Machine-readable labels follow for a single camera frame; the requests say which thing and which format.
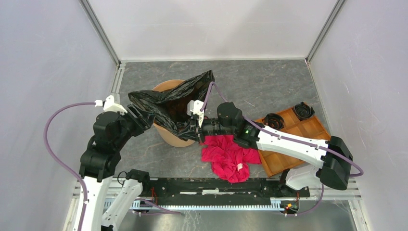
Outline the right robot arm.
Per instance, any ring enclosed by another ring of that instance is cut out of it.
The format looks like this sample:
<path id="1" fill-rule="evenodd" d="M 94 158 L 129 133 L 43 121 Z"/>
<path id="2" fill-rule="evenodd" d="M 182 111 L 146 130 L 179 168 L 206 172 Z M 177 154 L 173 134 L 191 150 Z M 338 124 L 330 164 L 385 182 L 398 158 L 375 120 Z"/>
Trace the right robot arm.
<path id="1" fill-rule="evenodd" d="M 205 141 L 211 135 L 232 135 L 234 143 L 242 148 L 272 151 L 309 163 L 308 166 L 284 171 L 278 183 L 283 196 L 291 196 L 306 186 L 323 184 L 344 191 L 348 187 L 353 157 L 345 142 L 336 136 L 327 140 L 300 137 L 266 127 L 243 116 L 232 102 L 217 108 L 217 118 L 204 117 L 204 102 L 191 100 L 187 115 L 196 141 Z"/>

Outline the orange plastic trash bin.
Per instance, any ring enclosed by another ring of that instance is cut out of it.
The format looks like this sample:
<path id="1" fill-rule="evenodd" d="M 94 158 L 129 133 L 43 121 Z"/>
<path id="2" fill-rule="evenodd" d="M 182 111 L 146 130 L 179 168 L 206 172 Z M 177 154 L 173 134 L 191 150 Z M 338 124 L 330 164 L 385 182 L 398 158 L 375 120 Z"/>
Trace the orange plastic trash bin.
<path id="1" fill-rule="evenodd" d="M 184 80 L 181 79 L 174 79 L 174 80 L 168 80 L 165 82 L 162 82 L 158 85 L 156 85 L 153 90 L 163 92 L 166 90 L 171 90 L 184 82 Z M 155 129 L 158 131 L 159 135 L 162 137 L 162 139 L 169 145 L 177 148 L 183 148 L 190 146 L 194 143 L 193 140 L 187 140 L 184 141 L 180 138 L 178 138 L 176 135 L 172 134 L 170 131 L 166 130 L 165 128 L 157 125 L 156 123 L 153 124 Z"/>

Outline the black plastic trash bag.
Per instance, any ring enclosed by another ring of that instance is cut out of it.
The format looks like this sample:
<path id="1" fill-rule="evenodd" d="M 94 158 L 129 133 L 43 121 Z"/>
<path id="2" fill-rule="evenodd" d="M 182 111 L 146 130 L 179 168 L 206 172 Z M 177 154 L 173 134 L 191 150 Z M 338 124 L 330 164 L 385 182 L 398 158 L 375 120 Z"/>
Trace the black plastic trash bag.
<path id="1" fill-rule="evenodd" d="M 215 81 L 213 71 L 183 81 L 176 87 L 159 92 L 139 90 L 128 93 L 130 102 L 138 109 L 154 114 L 155 124 L 182 140 L 195 140 L 191 116 L 187 114 L 190 101 L 204 101 L 209 84 Z"/>

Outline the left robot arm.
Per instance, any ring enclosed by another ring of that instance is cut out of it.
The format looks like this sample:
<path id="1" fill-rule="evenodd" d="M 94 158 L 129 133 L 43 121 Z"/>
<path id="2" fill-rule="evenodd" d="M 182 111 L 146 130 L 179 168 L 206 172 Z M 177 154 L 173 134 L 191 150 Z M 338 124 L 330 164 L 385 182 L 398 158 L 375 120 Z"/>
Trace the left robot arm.
<path id="1" fill-rule="evenodd" d="M 154 115 L 129 105 L 127 109 L 99 114 L 93 124 L 94 135 L 80 158 L 79 175 L 85 183 L 73 225 L 74 231 L 116 231 L 138 196 L 151 191 L 148 172 L 130 170 L 119 195 L 108 209 L 104 203 L 115 169 L 121 160 L 120 151 L 132 137 L 151 128 Z"/>

